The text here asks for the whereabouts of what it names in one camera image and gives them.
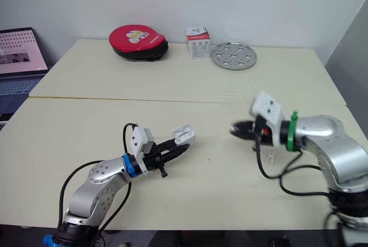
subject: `white table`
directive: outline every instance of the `white table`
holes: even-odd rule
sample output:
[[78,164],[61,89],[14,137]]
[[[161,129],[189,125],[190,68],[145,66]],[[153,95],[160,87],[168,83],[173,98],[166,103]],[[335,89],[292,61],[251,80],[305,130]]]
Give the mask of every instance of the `white table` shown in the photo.
[[267,90],[279,100],[345,105],[311,48],[254,48],[258,61],[229,71],[211,59],[190,59],[185,44],[170,44],[157,62],[130,62],[106,40],[78,40],[31,92],[32,97],[221,102]]
[[[122,127],[134,121],[150,128],[157,142],[190,123],[197,141],[166,165],[165,179],[154,172],[133,181],[132,194],[110,229],[320,229],[328,200],[283,193],[276,181],[259,173],[253,143],[228,133],[232,122],[249,118],[250,100],[243,96],[226,96],[220,103],[28,99],[0,131],[0,223],[55,227],[64,179],[87,161],[120,156]],[[347,133],[368,147],[344,105],[281,103],[287,115],[297,108],[300,116],[339,118]],[[277,172],[293,154],[272,151],[275,162],[266,162],[265,167]],[[302,162],[316,160],[306,154]],[[81,171],[72,180],[65,205],[86,175],[87,170]],[[290,175],[286,186],[296,191],[326,190],[322,175],[314,170]],[[110,211],[125,191],[116,196]]]

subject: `laptop screen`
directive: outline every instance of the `laptop screen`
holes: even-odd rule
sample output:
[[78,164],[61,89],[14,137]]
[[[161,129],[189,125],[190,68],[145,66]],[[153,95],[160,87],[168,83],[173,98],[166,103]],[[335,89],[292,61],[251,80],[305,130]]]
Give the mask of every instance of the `laptop screen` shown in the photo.
[[31,28],[0,31],[0,74],[47,70]]

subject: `red bag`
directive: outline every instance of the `red bag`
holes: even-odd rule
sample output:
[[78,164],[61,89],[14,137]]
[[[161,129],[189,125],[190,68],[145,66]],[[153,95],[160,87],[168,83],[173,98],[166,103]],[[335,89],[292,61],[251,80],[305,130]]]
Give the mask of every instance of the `red bag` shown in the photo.
[[168,49],[165,37],[145,25],[124,25],[109,37],[114,51],[131,60],[158,60]]

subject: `white box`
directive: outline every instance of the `white box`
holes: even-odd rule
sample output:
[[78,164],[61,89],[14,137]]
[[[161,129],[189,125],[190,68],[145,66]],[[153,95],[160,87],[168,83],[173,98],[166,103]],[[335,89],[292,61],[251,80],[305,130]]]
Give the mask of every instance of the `white box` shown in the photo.
[[209,33],[204,26],[186,28],[185,36],[191,58],[205,58],[210,56],[211,44]]

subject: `laptop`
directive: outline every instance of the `laptop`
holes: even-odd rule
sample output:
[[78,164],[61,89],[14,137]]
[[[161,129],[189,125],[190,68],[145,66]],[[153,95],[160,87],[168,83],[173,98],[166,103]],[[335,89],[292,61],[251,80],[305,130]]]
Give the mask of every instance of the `laptop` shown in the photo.
[[32,28],[0,31],[0,115],[14,113],[47,71]]

